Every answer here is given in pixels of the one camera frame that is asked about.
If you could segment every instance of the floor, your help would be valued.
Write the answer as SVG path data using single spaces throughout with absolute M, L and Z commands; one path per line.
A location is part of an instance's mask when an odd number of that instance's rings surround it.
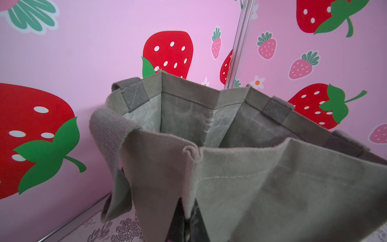
M 110 222 L 101 222 L 101 210 L 106 198 L 39 242 L 143 242 L 134 209 Z M 387 224 L 362 242 L 387 242 Z

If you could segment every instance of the strawberry leaf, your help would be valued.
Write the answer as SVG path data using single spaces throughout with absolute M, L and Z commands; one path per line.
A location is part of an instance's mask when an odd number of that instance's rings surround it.
M 327 94 L 330 100 L 338 103 L 344 103 L 345 93 L 340 88 L 337 88 L 329 84 L 327 89 Z
M 47 162 L 37 163 L 31 167 L 20 180 L 19 194 L 52 178 L 62 166 L 62 161 L 62 158 L 50 159 L 49 162 L 47 160 Z
M 332 100 L 326 101 L 319 106 L 319 108 L 321 108 L 324 111 L 332 111 L 335 109 L 335 107 L 336 107 L 336 103 Z
M 333 112 L 333 119 L 336 123 L 340 124 L 341 121 L 348 115 L 349 110 L 345 103 L 337 105 Z
M 54 136 L 53 145 L 55 152 L 61 157 L 72 151 L 79 142 L 79 130 L 77 127 L 77 117 L 72 118 L 62 124 Z
M 33 163 L 49 163 L 50 158 L 59 159 L 61 157 L 54 149 L 53 143 L 44 140 L 29 141 L 16 147 L 14 151 Z
M 141 57 L 141 58 L 142 58 L 142 78 L 146 78 L 156 74 L 152 64 L 146 58 L 144 57 Z
M 329 18 L 325 20 L 314 32 L 314 34 L 327 33 L 337 29 L 345 19 L 342 18 Z

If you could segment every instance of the pink wall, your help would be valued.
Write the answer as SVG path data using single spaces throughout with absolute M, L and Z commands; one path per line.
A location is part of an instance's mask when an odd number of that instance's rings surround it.
M 353 4 L 359 2 L 366 3 L 367 1 L 351 1 Z M 257 18 L 251 21 L 237 74 L 237 79 L 240 79 L 242 83 L 241 86 L 246 86 L 248 83 L 254 83 L 257 80 L 262 82 L 262 78 L 264 78 L 262 85 L 256 88 L 269 96 L 275 95 L 286 101 L 289 101 L 303 88 L 317 83 L 332 84 L 342 89 L 345 92 L 345 100 L 351 99 L 360 94 L 362 90 L 365 90 L 368 92 L 365 96 L 346 103 L 349 109 L 348 115 L 331 131 L 341 129 L 370 147 L 374 153 L 387 158 L 387 138 L 385 138 L 387 135 L 383 135 L 387 133 L 387 128 L 384 129 L 386 126 L 381 126 L 387 123 L 387 96 L 385 94 L 387 89 L 385 81 L 387 76 L 385 67 L 385 56 L 387 55 L 387 46 L 385 44 L 387 39 L 387 2 L 370 0 L 364 8 L 350 16 L 354 33 L 353 36 L 348 38 L 346 37 L 348 33 L 347 21 L 337 29 L 315 35 L 313 32 L 307 33 L 301 30 L 297 22 L 297 6 L 300 9 L 299 19 L 306 21 L 300 23 L 305 30 L 302 24 L 309 26 L 321 24 L 320 18 L 329 15 L 327 10 L 331 10 L 333 13 L 334 3 L 332 8 L 328 9 L 330 3 L 325 3 L 327 6 L 322 6 L 320 5 L 322 1 L 320 1 L 317 4 L 317 8 L 322 8 L 320 13 L 316 13 L 316 10 L 311 7 L 311 4 L 314 5 L 315 0 L 260 0 L 257 3 L 259 4 Z M 257 45 L 258 37 L 261 36 L 261 33 L 266 32 L 272 33 L 272 39 L 275 39 L 276 46 L 274 56 L 268 60 L 258 53 L 259 46 Z M 313 71 L 300 79 L 289 78 L 289 71 L 294 66 L 292 64 L 295 60 L 300 59 L 302 54 L 308 53 L 310 50 L 317 51 L 318 56 L 320 56 L 317 60 L 318 64 L 309 67 L 312 67 Z M 314 95 L 315 91 L 307 95 L 302 101 L 300 98 L 302 93 L 296 96 L 295 99 L 298 99 L 296 101 L 300 103 L 300 105 L 296 104 L 296 110 L 311 119 L 324 114 L 325 116 L 322 118 L 328 120 L 324 121 L 327 125 L 328 122 L 333 121 L 332 119 L 329 120 L 332 115 L 328 117 L 329 114 L 325 114 L 327 111 L 324 112 L 323 110 L 320 114 L 315 114 L 319 111 L 319 104 L 313 102 L 316 102 L 319 98 L 324 99 L 324 97 L 319 96 L 324 94 L 323 91 L 316 96 Z M 333 112 L 339 114 L 344 111 L 340 107 L 333 110 Z

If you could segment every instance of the stitching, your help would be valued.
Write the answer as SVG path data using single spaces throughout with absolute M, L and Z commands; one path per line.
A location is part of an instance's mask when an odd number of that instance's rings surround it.
M 372 193 L 375 193 L 375 194 L 383 197 L 383 195 L 381 195 L 381 194 L 379 194 L 377 192 L 371 191 L 371 190 L 367 190 L 367 189 L 363 189 L 363 188 L 360 188 L 360 187 L 351 186 L 351 185 L 340 183 L 340 182 L 334 182 L 334 181 L 331 181 L 331 180 L 321 179 L 321 178 L 318 178 L 318 177 L 315 177 L 315 176 L 312 176 L 312 175 L 308 175 L 308 174 L 305 174 L 305 173 L 302 173 L 302 172 L 296 172 L 296 171 L 294 171 L 294 170 L 292 170 L 292 169 L 290 169 L 290 168 L 288 168 L 286 166 L 280 165 L 280 164 L 277 164 L 277 165 L 281 166 L 281 167 L 283 167 L 285 169 L 288 169 L 288 170 L 290 170 L 290 171 L 292 171 L 294 173 L 298 173 L 298 174 L 301 174 L 301 175 L 304 175 L 304 176 L 307 176 L 307 177 L 313 177 L 315 179 L 323 180 L 323 181 L 326 181 L 326 182 L 331 182 L 331 183 L 339 184 L 339 185 L 342 185 L 342 186 L 347 186 L 347 187 L 352 187 L 352 188 L 359 189 L 359 190 L 364 190 L 364 191 L 367 191 L 367 192 L 372 192 Z
M 267 170 L 264 170 L 262 172 L 259 172 L 259 173 L 256 173 L 256 174 L 251 174 L 251 175 L 247 175 L 247 176 L 235 176 L 235 177 L 222 177 L 222 176 L 219 176 L 219 177 L 205 177 L 203 179 L 201 179 L 199 182 L 203 181 L 203 180 L 208 180 L 208 179 L 213 179 L 213 178 L 246 178 L 246 177 L 252 177 L 252 176 L 256 176 L 256 175 L 259 175 L 259 174 L 262 174 L 262 173 L 266 173 L 268 171 L 270 171 L 272 169 L 267 169 Z

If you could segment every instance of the red strawberry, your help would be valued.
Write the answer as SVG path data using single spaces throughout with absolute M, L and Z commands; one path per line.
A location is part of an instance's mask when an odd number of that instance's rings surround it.
M 332 17 L 331 2 L 334 0 L 297 0 L 296 17 L 299 28 L 306 33 L 314 33 L 327 19 Z
M 387 144 L 387 124 L 381 124 L 370 134 L 370 141 L 375 144 Z
M 233 50 L 230 51 L 230 54 L 228 54 L 228 56 L 226 57 L 226 59 L 223 62 L 222 67 L 220 68 L 220 81 L 223 84 L 226 84 L 228 68 L 230 67 L 230 61 L 231 61 L 232 54 L 233 54 Z
M 313 65 L 317 65 L 317 61 L 320 57 L 317 56 L 317 52 L 313 53 L 309 51 L 308 55 L 305 53 L 301 56 L 301 59 L 297 59 L 293 62 L 289 71 L 289 78 L 292 80 L 306 77 L 313 71 Z
M 219 56 L 220 47 L 222 45 L 222 39 L 220 38 L 220 35 L 221 35 L 220 28 L 216 27 L 214 31 L 214 35 L 212 36 L 212 46 L 211 46 L 211 53 L 215 60 Z
M 273 58 L 276 51 L 277 41 L 271 36 L 271 33 L 266 32 L 266 34 L 262 33 L 261 37 L 258 37 L 258 54 L 265 60 Z
M 74 112 L 50 93 L 0 83 L 0 199 L 20 194 L 51 177 L 77 145 Z
M 162 69 L 169 74 L 187 78 L 194 46 L 184 31 L 163 31 L 152 35 L 144 45 L 143 78 Z
M 353 35 L 351 15 L 364 8 L 369 0 L 297 0 L 297 23 L 306 33 L 327 33 L 348 22 L 347 37 Z
M 345 101 L 345 93 L 332 85 L 317 83 L 305 87 L 289 100 L 295 111 L 320 124 L 326 129 L 336 127 L 348 115 L 346 103 L 367 94 L 362 91 L 356 97 Z

